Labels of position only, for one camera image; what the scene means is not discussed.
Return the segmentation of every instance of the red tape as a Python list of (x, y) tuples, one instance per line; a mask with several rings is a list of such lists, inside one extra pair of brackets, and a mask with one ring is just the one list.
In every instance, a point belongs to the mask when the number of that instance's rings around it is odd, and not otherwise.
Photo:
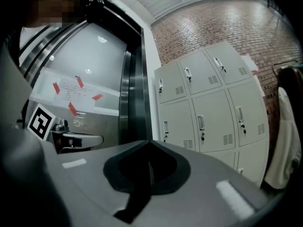
[(72, 103), (70, 102), (70, 104), (68, 104), (69, 109), (71, 110), (72, 114), (74, 116), (77, 115), (77, 110), (75, 109), (74, 105), (72, 105)]
[(77, 81), (78, 81), (78, 83), (79, 83), (80, 88), (82, 89), (82, 88), (84, 87), (84, 84), (83, 84), (81, 78), (78, 77), (78, 78), (77, 78)]
[(55, 88), (56, 94), (59, 94), (60, 93), (60, 88), (59, 88), (57, 82), (53, 83), (53, 87)]
[(103, 97), (103, 95), (102, 95), (102, 94), (98, 94), (98, 95), (92, 97), (92, 99), (94, 99), (95, 101), (97, 101), (97, 100), (99, 100), (101, 97)]

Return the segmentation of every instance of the qr code-like tag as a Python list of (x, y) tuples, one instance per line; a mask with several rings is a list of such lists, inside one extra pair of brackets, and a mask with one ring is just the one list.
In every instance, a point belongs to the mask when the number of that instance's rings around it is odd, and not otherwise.
[(30, 118), (27, 129), (39, 140), (47, 140), (47, 136), (56, 116), (38, 104), (32, 117)]

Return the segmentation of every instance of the ventilation slot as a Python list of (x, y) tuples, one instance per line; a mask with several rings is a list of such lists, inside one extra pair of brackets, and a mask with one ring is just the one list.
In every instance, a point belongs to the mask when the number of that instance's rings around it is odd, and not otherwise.
[(224, 136), (223, 136), (223, 144), (224, 144), (224, 145), (232, 144), (232, 143), (233, 143), (232, 134), (224, 135)]
[(247, 74), (247, 71), (246, 71), (246, 69), (244, 67), (239, 68), (239, 72), (240, 72), (241, 76)]
[(176, 94), (184, 93), (184, 89), (182, 86), (176, 88)]
[(184, 140), (183, 141), (183, 147), (192, 149), (193, 148), (193, 141), (192, 140)]
[(216, 76), (208, 77), (207, 79), (208, 79), (210, 84), (218, 82), (218, 78)]
[(260, 124), (258, 125), (258, 134), (263, 134), (263, 133), (265, 133), (265, 125)]

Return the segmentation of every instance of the brick surface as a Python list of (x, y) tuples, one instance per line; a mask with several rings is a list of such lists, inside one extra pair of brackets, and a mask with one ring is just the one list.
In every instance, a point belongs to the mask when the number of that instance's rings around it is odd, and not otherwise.
[(257, 76), (266, 95), (270, 148), (274, 148), (279, 105), (272, 66), (303, 59), (291, 28), (276, 12), (255, 0), (207, 0), (165, 16), (152, 25), (152, 32), (163, 65), (222, 41), (228, 41), (240, 54), (249, 53), (259, 68)]

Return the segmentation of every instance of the hanging clothes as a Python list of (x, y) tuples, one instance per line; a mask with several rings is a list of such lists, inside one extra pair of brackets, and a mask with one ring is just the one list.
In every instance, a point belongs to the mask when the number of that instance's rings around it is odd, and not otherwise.
[(278, 93), (280, 128), (274, 155), (264, 180), (275, 189), (283, 189), (294, 168), (300, 164), (301, 144), (287, 93), (281, 87)]

